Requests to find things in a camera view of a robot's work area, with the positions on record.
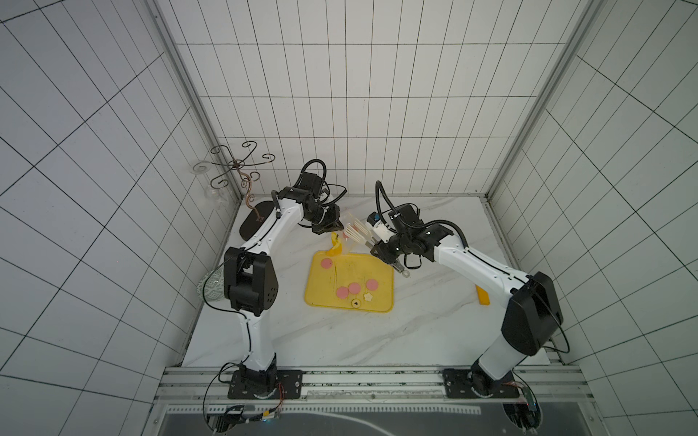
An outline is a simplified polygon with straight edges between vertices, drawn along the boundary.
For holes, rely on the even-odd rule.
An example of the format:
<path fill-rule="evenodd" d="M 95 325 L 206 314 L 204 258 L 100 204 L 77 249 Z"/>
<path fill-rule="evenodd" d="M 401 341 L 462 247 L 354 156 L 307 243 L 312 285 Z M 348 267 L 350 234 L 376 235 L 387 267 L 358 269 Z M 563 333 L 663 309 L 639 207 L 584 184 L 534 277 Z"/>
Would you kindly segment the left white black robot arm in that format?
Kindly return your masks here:
<path fill-rule="evenodd" d="M 312 190 L 287 187 L 272 192 L 270 214 L 242 246 L 226 249 L 222 263 L 224 296 L 235 314 L 241 316 L 246 333 L 247 356 L 239 365 L 243 386 L 267 395 L 278 384 L 276 352 L 266 312 L 280 290 L 274 268 L 274 251 L 287 234 L 307 222 L 314 234 L 343 230 L 338 199 Z"/>

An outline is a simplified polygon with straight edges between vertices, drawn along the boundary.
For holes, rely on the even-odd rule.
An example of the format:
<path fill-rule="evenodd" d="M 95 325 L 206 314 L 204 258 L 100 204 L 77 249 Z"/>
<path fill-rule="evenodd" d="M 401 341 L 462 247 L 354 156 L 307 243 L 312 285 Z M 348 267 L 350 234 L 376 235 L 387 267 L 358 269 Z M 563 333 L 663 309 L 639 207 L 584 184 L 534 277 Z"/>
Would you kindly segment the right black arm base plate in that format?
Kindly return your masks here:
<path fill-rule="evenodd" d="M 513 385 L 514 374 L 507 372 L 501 380 L 491 379 L 485 372 L 470 369 L 447 368 L 442 370 L 445 395 L 449 399 L 514 400 L 520 397 Z"/>

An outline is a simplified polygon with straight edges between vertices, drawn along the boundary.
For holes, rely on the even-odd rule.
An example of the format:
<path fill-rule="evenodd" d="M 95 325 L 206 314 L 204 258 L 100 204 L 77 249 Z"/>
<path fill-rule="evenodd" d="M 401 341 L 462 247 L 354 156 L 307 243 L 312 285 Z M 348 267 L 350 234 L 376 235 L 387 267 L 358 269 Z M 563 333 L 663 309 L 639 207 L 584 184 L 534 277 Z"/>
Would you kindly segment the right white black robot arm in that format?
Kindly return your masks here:
<path fill-rule="evenodd" d="M 369 242 L 372 256 L 402 273 L 402 257 L 415 254 L 447 267 L 482 288 L 505 308 L 500 334 L 470 367 L 468 384 L 489 398 L 514 379 L 513 370 L 538 354 L 562 327 L 563 314 L 553 280 L 543 272 L 527 274 L 466 245 L 460 234 L 441 223 Z"/>

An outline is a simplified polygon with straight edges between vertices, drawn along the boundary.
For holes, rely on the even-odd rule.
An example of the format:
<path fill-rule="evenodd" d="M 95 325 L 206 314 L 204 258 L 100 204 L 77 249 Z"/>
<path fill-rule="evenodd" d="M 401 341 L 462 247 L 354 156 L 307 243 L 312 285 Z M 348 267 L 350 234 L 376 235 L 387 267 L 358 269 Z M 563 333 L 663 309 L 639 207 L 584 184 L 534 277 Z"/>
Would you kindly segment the white metal tongs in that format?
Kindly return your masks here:
<path fill-rule="evenodd" d="M 374 253 L 376 245 L 378 245 L 378 243 L 381 243 L 381 240 L 374 235 L 372 229 L 370 229 L 360 220 L 348 220 L 345 224 L 344 234 L 359 245 L 365 245 L 374 257 L 380 259 L 386 265 L 390 265 L 394 270 L 396 270 L 396 272 L 398 272 L 398 274 L 401 274 L 401 276 L 405 278 L 410 277 L 410 272 L 408 272 L 407 269 L 397 259 L 389 262 L 387 261 L 385 255 L 378 255 Z"/>

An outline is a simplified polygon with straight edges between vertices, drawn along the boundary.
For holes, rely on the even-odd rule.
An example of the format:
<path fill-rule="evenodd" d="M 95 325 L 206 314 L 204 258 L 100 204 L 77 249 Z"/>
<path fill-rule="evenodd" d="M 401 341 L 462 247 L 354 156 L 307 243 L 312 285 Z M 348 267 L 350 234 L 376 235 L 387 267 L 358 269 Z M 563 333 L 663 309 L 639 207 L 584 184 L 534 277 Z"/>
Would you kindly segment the clear yellow resealable bag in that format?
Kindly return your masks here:
<path fill-rule="evenodd" d="M 329 256 L 350 254 L 356 248 L 356 242 L 347 234 L 347 225 L 342 219 L 336 223 L 336 230 L 331 234 L 331 248 L 326 252 Z"/>

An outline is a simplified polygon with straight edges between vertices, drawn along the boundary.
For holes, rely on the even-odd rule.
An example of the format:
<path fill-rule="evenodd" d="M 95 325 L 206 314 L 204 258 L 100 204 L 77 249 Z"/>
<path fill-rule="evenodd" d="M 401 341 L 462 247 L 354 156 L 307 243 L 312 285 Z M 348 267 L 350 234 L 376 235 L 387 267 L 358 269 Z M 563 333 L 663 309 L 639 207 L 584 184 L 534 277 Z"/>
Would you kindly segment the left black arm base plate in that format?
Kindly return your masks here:
<path fill-rule="evenodd" d="M 270 370 L 255 372 L 240 369 L 233 373 L 227 398 L 230 400 L 297 400 L 301 397 L 304 372 Z"/>

